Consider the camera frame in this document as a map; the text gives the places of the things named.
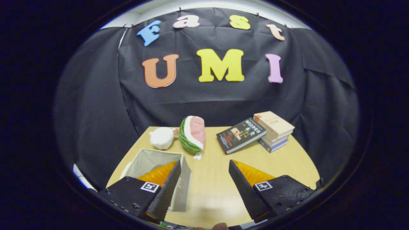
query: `book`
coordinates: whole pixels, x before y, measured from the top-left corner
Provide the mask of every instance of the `book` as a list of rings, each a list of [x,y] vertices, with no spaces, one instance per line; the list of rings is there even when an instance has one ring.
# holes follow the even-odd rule
[[[256,113],[253,119],[267,129],[269,139],[273,138],[271,141],[291,134],[295,128],[292,124],[271,111]]]
[[[265,136],[263,136],[261,139],[263,140],[263,142],[269,146],[269,147],[273,147],[275,145],[277,145],[277,143],[282,142],[283,140],[287,139],[289,135],[283,136],[282,138],[279,139],[275,139],[275,141],[271,141],[268,139],[267,134]]]
[[[237,125],[218,133],[217,139],[226,154],[231,154],[260,139],[266,132],[265,128],[249,117]]]
[[[272,153],[272,152],[278,150],[279,148],[283,147],[284,145],[286,145],[288,139],[284,139],[284,140],[282,140],[282,141],[276,143],[276,145],[274,145],[274,146],[272,146],[272,147],[268,146],[268,145],[263,141],[263,139],[261,139],[261,138],[258,139],[257,141],[258,141],[269,153]]]

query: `letter u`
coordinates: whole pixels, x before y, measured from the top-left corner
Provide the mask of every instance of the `letter u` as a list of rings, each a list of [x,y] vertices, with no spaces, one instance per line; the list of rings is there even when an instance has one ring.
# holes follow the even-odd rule
[[[176,79],[176,59],[178,58],[179,55],[177,54],[170,54],[163,57],[168,70],[168,74],[163,79],[159,79],[156,76],[156,63],[159,62],[159,59],[152,58],[142,62],[142,66],[145,67],[146,84],[152,88],[166,87],[172,84]]]

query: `pink letter i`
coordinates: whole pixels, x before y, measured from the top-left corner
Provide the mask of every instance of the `pink letter i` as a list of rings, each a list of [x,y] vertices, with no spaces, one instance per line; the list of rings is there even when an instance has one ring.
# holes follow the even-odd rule
[[[283,78],[280,75],[279,64],[281,57],[275,54],[266,54],[265,56],[270,63],[270,76],[268,77],[268,81],[272,83],[282,83]]]

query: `white plush toy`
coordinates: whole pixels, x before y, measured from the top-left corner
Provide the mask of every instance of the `white plush toy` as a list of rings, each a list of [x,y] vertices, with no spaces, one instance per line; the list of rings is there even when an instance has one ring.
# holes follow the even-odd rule
[[[155,146],[158,149],[169,149],[172,145],[173,138],[178,135],[178,129],[171,129],[168,127],[160,127],[155,129],[153,132],[150,132],[151,136],[151,145]]]

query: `black fabric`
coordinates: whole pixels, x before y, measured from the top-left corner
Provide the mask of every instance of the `black fabric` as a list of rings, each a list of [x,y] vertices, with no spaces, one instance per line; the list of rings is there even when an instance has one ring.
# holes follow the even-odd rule
[[[175,29],[183,15],[197,15],[200,26]],[[249,30],[235,29],[230,15],[245,16]],[[160,20],[159,38],[144,47],[136,33]],[[285,41],[272,36],[266,24],[282,30]],[[245,80],[199,82],[200,49],[213,49],[222,59],[240,49]],[[283,83],[270,83],[265,54],[281,57]],[[157,77],[166,76],[163,56],[178,54],[176,79],[165,88],[151,88],[142,62],[158,58]],[[326,183],[349,159],[358,129],[355,86],[336,51],[310,29],[289,29],[255,15],[229,9],[201,8],[152,18],[129,29],[119,48],[119,79],[131,120],[141,135],[152,125],[179,126],[197,115],[206,126],[232,126],[254,113],[271,110],[296,126],[294,137],[307,151]]]
[[[56,94],[54,125],[63,158],[98,189],[138,138],[118,81],[124,32],[107,28],[89,38],[67,64]]]
[[[191,14],[199,16],[198,27],[173,28],[178,17]],[[233,14],[246,17],[251,28],[232,28]],[[160,36],[145,47],[137,33],[155,20],[161,21]],[[266,24],[281,29],[285,41],[274,38]],[[242,50],[244,81],[200,82],[200,49],[213,49],[221,59],[229,49]],[[268,82],[268,53],[281,57],[283,83]],[[162,58],[169,54],[179,55],[175,81],[163,88],[148,86],[142,62],[158,58],[157,76],[163,78]],[[359,117],[351,75],[317,33],[218,8],[183,10],[133,28],[98,31],[68,63],[56,104],[65,159],[99,188],[149,126],[179,126],[188,115],[202,117],[206,126],[232,126],[268,110],[296,127],[293,136],[326,183],[348,160]]]

